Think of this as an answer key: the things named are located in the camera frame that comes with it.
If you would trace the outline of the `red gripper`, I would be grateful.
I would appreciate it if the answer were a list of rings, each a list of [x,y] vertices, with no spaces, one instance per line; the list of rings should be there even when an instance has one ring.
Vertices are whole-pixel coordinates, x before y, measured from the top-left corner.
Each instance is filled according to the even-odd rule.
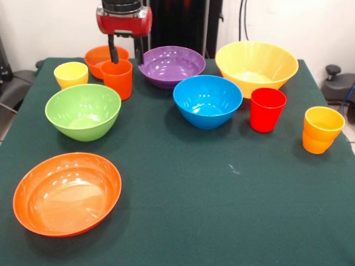
[[[144,64],[143,37],[149,35],[153,14],[150,7],[142,7],[136,13],[108,13],[103,7],[97,7],[96,19],[100,31],[108,35],[111,62],[118,64],[119,56],[114,44],[114,35],[128,34],[134,37],[135,59],[138,65]]]

